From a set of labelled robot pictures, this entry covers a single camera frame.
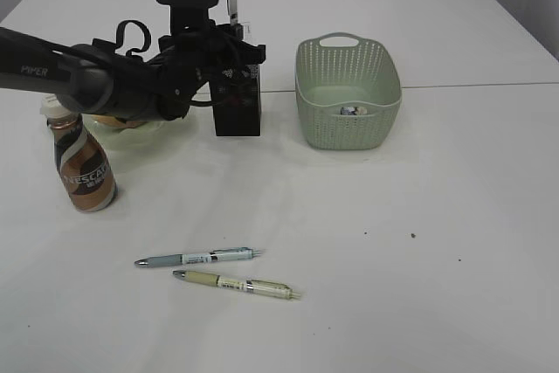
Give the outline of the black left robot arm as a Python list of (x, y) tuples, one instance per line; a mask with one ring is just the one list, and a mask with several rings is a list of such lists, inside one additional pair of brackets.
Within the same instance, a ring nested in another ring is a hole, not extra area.
[(251, 45), (222, 25), (184, 30), (159, 40), (159, 53), (145, 61), (140, 50), (120, 55), (125, 24), (115, 42), (66, 46), (8, 28), (1, 30), (1, 86), (51, 93), (77, 114), (125, 121), (173, 121), (199, 103), (197, 91), (224, 82), (233, 92), (248, 83), (249, 68), (266, 59), (264, 45)]

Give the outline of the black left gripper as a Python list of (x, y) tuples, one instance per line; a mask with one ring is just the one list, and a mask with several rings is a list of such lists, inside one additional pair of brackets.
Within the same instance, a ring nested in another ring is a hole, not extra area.
[(204, 85), (238, 91), (250, 85), (252, 68), (266, 61), (266, 46), (238, 35), (240, 24), (185, 29), (158, 40), (156, 74), (163, 85), (192, 96)]

